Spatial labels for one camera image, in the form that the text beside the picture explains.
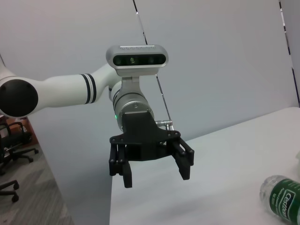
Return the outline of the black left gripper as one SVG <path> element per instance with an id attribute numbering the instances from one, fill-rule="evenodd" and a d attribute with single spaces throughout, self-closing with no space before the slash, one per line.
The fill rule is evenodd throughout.
<path id="1" fill-rule="evenodd" d="M 124 187 L 132 187 L 129 161 L 149 161 L 172 155 L 183 180 L 190 179 L 195 151 L 178 131 L 159 128 L 150 112 L 125 113 L 121 116 L 123 133 L 110 138 L 109 173 L 123 177 Z"/>

